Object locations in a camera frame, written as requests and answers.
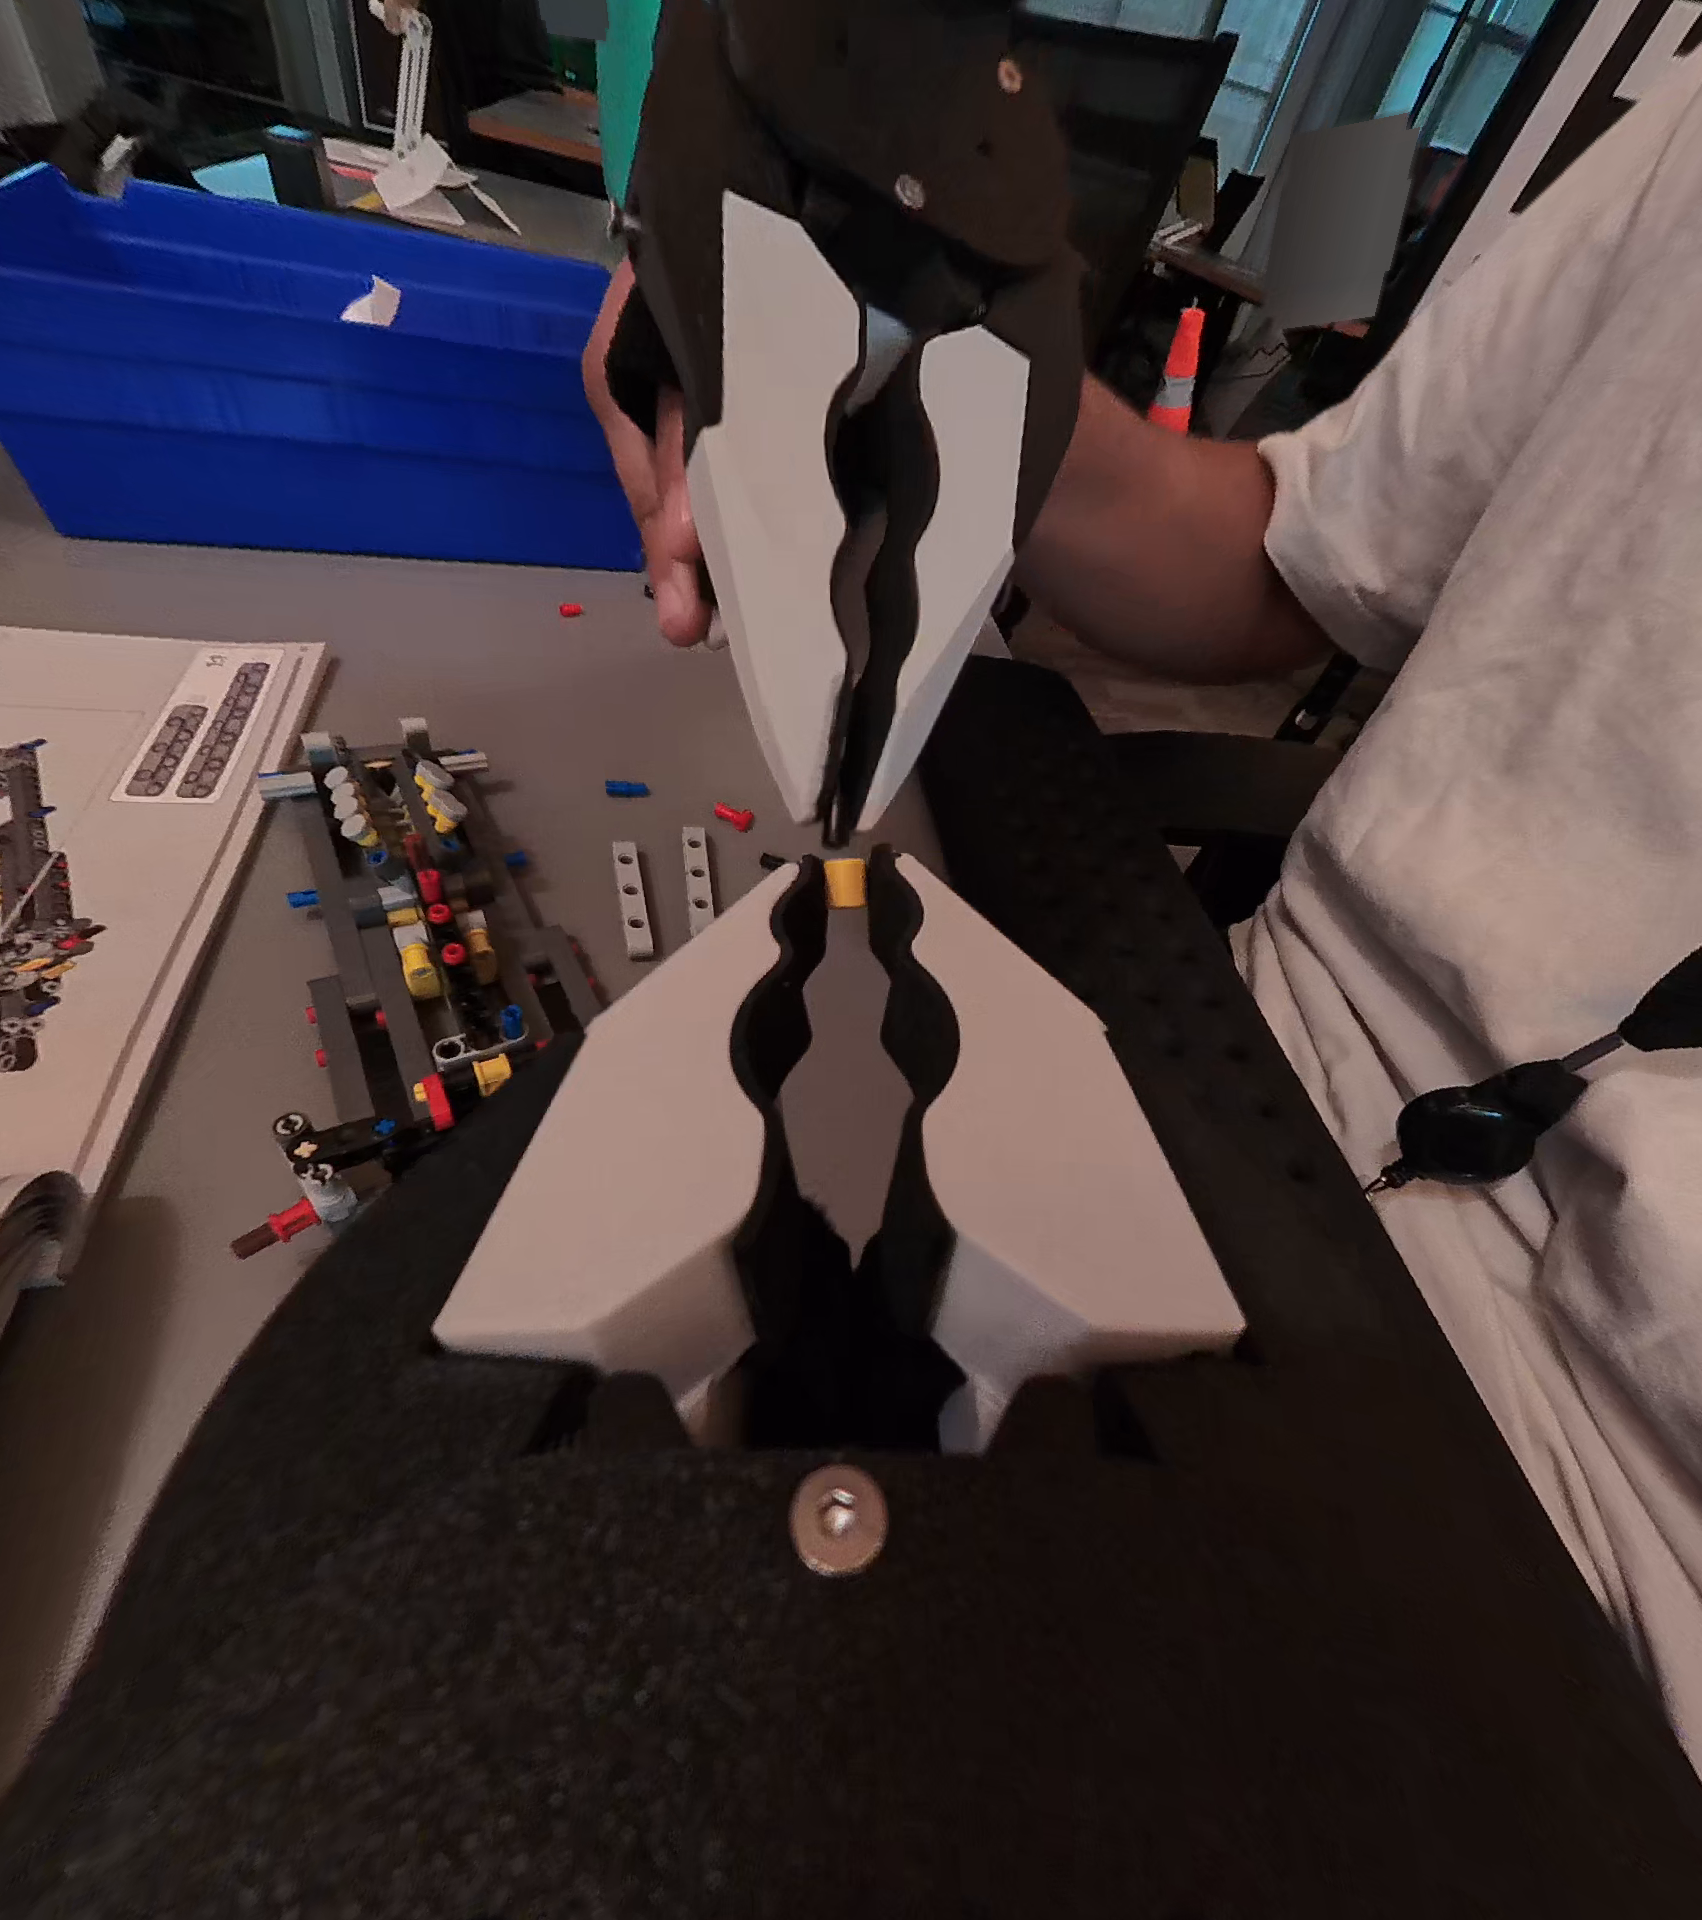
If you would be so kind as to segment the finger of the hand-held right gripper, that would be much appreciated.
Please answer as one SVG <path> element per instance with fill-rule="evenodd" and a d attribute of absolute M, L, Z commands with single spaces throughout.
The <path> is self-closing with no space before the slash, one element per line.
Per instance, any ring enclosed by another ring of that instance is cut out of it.
<path fill-rule="evenodd" d="M 805 228 L 720 203 L 720 415 L 687 454 L 693 529 L 751 733 L 795 823 L 824 821 L 849 660 L 831 602 L 847 534 L 828 448 L 841 390 L 870 394 L 867 308 Z"/>
<path fill-rule="evenodd" d="M 867 835 L 922 754 L 997 590 L 1008 581 L 1023 448 L 1028 358 L 982 327 L 933 336 L 916 358 L 927 430 L 908 506 L 889 531 L 904 596 L 871 637 L 864 713 L 885 722 L 867 775 L 847 776 L 854 829 Z"/>

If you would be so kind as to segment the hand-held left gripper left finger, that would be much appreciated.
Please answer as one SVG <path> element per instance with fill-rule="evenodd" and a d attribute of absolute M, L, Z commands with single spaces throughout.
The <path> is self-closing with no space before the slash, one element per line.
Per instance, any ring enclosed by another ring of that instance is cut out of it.
<path fill-rule="evenodd" d="M 444 1351 L 649 1377 L 693 1444 L 736 1435 L 754 1331 L 731 1243 L 768 1120 L 729 1045 L 802 877 L 764 874 L 592 1022 L 433 1321 Z"/>

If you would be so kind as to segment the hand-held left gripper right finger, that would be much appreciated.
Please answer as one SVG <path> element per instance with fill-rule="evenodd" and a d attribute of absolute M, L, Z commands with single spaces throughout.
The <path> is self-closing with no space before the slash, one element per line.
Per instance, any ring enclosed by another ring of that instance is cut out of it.
<path fill-rule="evenodd" d="M 1223 1355 L 1247 1328 L 1103 1020 L 912 854 L 865 863 L 880 1028 L 910 1089 L 881 1279 L 959 1375 L 943 1448 L 1030 1380 Z"/>

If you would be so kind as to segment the grey lego car chassis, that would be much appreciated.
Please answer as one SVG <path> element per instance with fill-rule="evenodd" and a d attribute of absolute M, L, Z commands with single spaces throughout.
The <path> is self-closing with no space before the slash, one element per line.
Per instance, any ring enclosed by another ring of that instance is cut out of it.
<path fill-rule="evenodd" d="M 445 748 L 422 717 L 356 746 L 305 733 L 296 768 L 260 776 L 300 829 L 332 970 L 308 980 L 333 1120 L 284 1112 L 269 1137 L 297 1199 L 231 1240 L 235 1258 L 338 1230 L 476 1115 L 608 995 L 576 939 L 546 923 L 527 854 L 479 792 L 487 756 Z"/>

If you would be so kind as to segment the tan board on white arm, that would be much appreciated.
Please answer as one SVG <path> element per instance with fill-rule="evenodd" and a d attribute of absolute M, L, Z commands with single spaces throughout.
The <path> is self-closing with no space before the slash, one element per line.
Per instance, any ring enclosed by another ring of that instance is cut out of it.
<path fill-rule="evenodd" d="M 423 4 L 352 4 L 357 137 L 323 137 L 327 205 L 348 217 L 487 242 L 524 239 L 509 212 L 431 132 L 431 19 Z"/>

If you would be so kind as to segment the person's right forearm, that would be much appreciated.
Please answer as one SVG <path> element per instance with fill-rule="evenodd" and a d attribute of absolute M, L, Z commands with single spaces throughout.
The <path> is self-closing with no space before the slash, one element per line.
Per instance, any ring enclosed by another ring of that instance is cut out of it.
<path fill-rule="evenodd" d="M 1072 440 L 1012 579 L 1128 668 L 1184 687 L 1277 683 L 1334 645 L 1269 560 L 1272 512 L 1254 444 L 1166 433 L 1082 377 Z"/>

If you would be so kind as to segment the scattered small lego pins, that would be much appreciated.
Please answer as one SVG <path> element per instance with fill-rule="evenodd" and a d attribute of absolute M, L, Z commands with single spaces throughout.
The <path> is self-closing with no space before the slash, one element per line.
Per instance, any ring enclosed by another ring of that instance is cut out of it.
<path fill-rule="evenodd" d="M 549 722 L 577 799 L 646 847 L 707 830 L 738 892 L 799 859 L 728 655 L 665 645 L 633 574 L 566 574 L 552 604 Z"/>

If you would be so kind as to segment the lego instruction booklet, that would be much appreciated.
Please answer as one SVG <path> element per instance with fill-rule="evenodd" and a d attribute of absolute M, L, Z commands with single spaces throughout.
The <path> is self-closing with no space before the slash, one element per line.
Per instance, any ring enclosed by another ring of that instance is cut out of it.
<path fill-rule="evenodd" d="M 0 1335 L 87 1236 L 327 666 L 0 629 Z"/>

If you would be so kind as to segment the person's right hand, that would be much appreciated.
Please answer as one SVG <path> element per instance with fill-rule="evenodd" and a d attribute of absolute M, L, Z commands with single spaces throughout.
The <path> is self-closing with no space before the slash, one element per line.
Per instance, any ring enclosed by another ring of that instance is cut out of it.
<path fill-rule="evenodd" d="M 691 512 L 682 397 L 660 390 L 654 430 L 646 430 L 621 412 L 608 380 L 608 353 L 631 286 L 631 265 L 623 259 L 605 284 L 584 348 L 581 385 L 641 538 L 658 631 L 672 649 L 707 649 L 716 608 L 705 595 L 703 555 Z"/>

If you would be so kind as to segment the orange traffic cone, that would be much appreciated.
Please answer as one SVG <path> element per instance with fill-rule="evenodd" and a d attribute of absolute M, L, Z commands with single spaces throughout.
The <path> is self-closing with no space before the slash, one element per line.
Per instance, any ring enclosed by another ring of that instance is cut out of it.
<path fill-rule="evenodd" d="M 1201 373 L 1204 327 L 1206 312 L 1201 304 L 1192 303 L 1178 312 L 1174 336 L 1145 412 L 1150 424 L 1174 436 L 1187 436 L 1192 433 Z"/>

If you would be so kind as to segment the black mesh office chair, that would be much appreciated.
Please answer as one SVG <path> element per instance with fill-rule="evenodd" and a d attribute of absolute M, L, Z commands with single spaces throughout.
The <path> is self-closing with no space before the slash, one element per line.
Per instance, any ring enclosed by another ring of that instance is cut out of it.
<path fill-rule="evenodd" d="M 1097 368 L 1147 261 L 1240 38 L 1164 36 L 1035 17 L 1023 50 L 1067 148 L 1067 239 L 1080 265 L 1084 365 Z"/>

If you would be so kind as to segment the black perforated mat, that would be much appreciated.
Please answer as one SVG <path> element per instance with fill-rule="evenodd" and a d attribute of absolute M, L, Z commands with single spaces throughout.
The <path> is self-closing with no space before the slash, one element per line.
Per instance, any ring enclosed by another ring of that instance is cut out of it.
<path fill-rule="evenodd" d="M 1279 849 L 1336 765 L 1294 740 L 1107 735 L 1063 676 L 987 656 L 918 762 L 943 874 L 1103 1022 L 1272 1361 L 1404 1352 L 1424 1304 L 1171 850 Z"/>

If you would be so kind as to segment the white printed t-shirt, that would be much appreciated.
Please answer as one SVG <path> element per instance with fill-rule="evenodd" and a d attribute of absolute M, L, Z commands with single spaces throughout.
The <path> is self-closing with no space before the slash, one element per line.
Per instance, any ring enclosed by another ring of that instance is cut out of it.
<path fill-rule="evenodd" d="M 1394 673 L 1234 939 L 1366 1179 L 1702 945 L 1702 46 L 1260 456 L 1279 579 Z M 1702 1781 L 1702 1053 L 1375 1215 Z"/>

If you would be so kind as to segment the white sign with black pattern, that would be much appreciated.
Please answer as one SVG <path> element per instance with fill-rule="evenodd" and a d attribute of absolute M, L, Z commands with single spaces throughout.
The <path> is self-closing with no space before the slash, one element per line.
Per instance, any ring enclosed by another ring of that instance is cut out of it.
<path fill-rule="evenodd" d="M 1568 43 L 1432 281 L 1455 283 L 1583 152 L 1702 46 L 1702 2 L 1599 2 Z"/>

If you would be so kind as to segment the black curved clamp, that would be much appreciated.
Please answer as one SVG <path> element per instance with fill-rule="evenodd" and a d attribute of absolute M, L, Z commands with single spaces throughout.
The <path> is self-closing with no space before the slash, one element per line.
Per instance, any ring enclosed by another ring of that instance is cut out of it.
<path fill-rule="evenodd" d="M 103 88 L 50 131 L 46 152 L 68 185 L 118 201 L 132 180 L 198 191 L 175 140 L 175 124 L 156 104 L 123 88 Z"/>

